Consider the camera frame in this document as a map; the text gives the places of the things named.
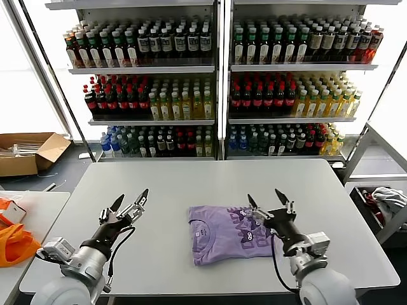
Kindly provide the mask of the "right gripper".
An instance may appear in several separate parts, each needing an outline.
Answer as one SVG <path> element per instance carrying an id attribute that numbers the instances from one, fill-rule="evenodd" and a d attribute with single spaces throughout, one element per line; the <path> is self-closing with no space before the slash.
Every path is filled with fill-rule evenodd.
<path id="1" fill-rule="evenodd" d="M 273 229 L 277 237 L 282 241 L 283 253 L 285 257 L 294 257 L 297 251 L 301 253 L 310 253 L 309 246 L 305 243 L 308 241 L 304 234 L 301 234 L 294 224 L 296 211 L 294 201 L 278 189 L 275 193 L 285 208 L 264 211 L 255 202 L 254 198 L 248 194 L 247 198 L 251 206 L 252 216 L 258 220 L 263 220 L 263 225 L 268 229 Z"/>

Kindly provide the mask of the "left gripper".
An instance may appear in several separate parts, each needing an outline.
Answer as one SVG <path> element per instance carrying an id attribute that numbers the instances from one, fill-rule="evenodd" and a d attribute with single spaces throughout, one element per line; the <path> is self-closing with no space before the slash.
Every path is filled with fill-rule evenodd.
<path id="1" fill-rule="evenodd" d="M 145 211 L 144 205 L 148 200 L 149 189 L 145 189 L 139 197 L 122 211 L 117 211 L 121 207 L 124 194 L 120 195 L 114 203 L 100 212 L 99 228 L 89 240 L 85 240 L 79 251 L 97 250 L 100 253 L 111 253 L 112 246 L 117 240 L 120 232 L 130 227 L 132 220 L 138 220 Z"/>

